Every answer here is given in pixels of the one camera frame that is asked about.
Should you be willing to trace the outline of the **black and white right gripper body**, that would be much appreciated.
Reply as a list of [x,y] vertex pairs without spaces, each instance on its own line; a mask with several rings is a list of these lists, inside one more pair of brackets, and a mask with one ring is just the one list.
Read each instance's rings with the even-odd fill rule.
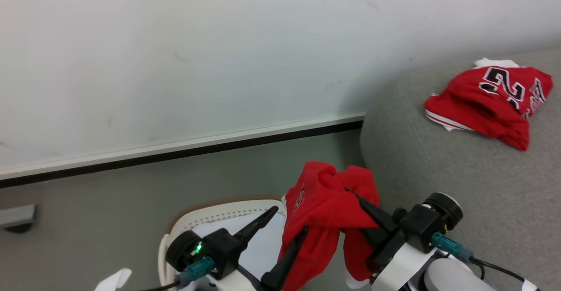
[[454,229],[464,216],[457,201],[441,192],[431,193],[412,209],[398,208],[390,215],[398,225],[387,244],[391,261],[366,263],[372,272],[373,291],[414,289],[415,279],[437,252],[456,251],[454,244],[439,243],[439,239]]

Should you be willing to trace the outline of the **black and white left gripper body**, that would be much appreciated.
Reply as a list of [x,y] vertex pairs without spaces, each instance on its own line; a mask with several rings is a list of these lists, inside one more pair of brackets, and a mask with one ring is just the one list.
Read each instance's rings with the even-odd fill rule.
[[178,273],[170,286],[184,289],[210,276],[222,283],[223,291],[262,291],[260,281],[240,267],[247,247],[224,228],[204,237],[194,231],[182,233],[166,252],[166,262]]

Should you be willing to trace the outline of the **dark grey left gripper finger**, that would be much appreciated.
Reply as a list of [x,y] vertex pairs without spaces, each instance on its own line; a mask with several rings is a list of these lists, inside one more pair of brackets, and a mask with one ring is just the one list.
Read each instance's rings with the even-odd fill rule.
[[277,214],[278,210],[278,206],[272,206],[256,219],[245,225],[242,229],[237,231],[233,237],[242,241],[245,245],[248,245],[249,241],[255,236],[255,234],[268,225],[271,219]]
[[298,253],[306,239],[308,229],[302,231],[291,241],[287,252],[281,260],[261,277],[261,289],[263,291],[281,291],[288,279],[289,273],[295,263]]

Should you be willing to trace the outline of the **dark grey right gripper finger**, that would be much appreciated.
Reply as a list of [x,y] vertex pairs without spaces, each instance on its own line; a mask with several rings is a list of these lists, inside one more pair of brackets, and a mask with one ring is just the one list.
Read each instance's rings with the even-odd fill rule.
[[387,244],[393,237],[392,232],[384,229],[362,229],[362,237],[373,250],[366,258],[365,263],[389,263],[391,261],[391,250],[387,248]]
[[398,229],[398,225],[393,221],[392,216],[382,210],[381,208],[377,207],[376,205],[370,203],[363,197],[359,196],[353,190],[345,188],[346,191],[355,195],[359,201],[359,205],[361,209],[365,211],[365,213],[373,219],[373,221],[384,231],[387,233],[394,233]]

